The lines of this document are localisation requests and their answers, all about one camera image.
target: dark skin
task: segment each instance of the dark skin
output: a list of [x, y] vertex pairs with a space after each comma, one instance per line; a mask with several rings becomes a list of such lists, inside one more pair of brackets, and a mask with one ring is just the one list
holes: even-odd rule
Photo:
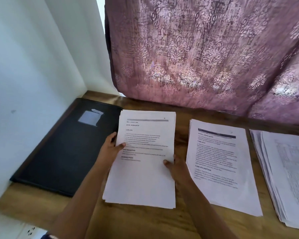
[[[100, 194], [102, 181], [118, 152], [125, 147], [125, 143], [115, 146], [115, 142], [111, 142], [115, 136], [116, 132], [106, 138], [95, 165], [47, 234], [59, 239], [84, 239]], [[164, 160], [164, 165], [171, 172], [201, 238], [237, 239], [195, 185], [185, 159], [174, 155], [174, 164]]]

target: wooden table surface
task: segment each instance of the wooden table surface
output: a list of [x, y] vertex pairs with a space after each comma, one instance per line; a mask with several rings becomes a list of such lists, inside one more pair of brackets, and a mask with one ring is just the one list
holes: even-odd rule
[[[190, 109], [145, 102], [88, 91], [83, 98], [115, 104], [128, 110], [176, 112], [175, 153], [186, 156], [189, 120], [299, 135], [299, 126], [273, 124], [203, 109]], [[263, 212], [255, 217], [213, 205], [239, 238], [299, 238], [299, 229], [288, 228], [276, 215], [249, 132], [251, 163]], [[0, 198], [0, 213], [50, 229], [70, 198], [28, 185], [12, 183]], [[199, 238], [183, 199], [176, 190], [176, 208], [105, 203], [99, 198], [87, 238]]]

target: curtain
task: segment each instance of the curtain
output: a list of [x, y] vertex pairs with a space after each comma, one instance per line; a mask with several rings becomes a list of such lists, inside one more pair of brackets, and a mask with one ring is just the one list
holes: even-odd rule
[[105, 0], [105, 11], [125, 96], [299, 124], [299, 0]]

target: electrical outlet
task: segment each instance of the electrical outlet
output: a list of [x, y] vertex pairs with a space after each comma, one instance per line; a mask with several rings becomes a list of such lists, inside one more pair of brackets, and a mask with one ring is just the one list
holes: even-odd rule
[[32, 239], [34, 238], [37, 228], [35, 226], [25, 224], [19, 236], [16, 239]]

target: human hand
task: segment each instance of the human hand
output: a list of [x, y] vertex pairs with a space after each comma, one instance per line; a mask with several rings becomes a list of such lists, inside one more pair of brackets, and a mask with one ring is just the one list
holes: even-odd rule
[[108, 171], [112, 166], [118, 152], [126, 145], [126, 143], [121, 143], [120, 145], [115, 146], [115, 141], [112, 142], [112, 139], [116, 136], [116, 134], [117, 132], [113, 132], [112, 134], [108, 135], [100, 149], [98, 158], [95, 162], [96, 167], [99, 169]]
[[171, 176], [175, 180], [176, 185], [182, 186], [193, 182], [192, 178], [190, 177], [185, 159], [181, 159], [174, 154], [174, 164], [167, 160], [164, 160], [163, 163], [171, 172]]

